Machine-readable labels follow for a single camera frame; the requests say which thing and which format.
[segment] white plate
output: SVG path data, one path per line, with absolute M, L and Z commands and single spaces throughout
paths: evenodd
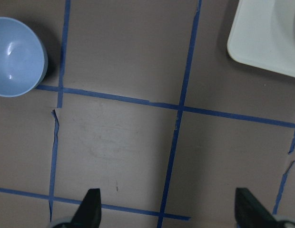
M 295 0 L 240 0 L 227 49 L 237 62 L 295 77 Z

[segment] blue bowl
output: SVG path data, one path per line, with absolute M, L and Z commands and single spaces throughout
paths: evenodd
M 37 35 L 18 20 L 0 17 L 0 96 L 35 88 L 47 67 L 47 52 Z

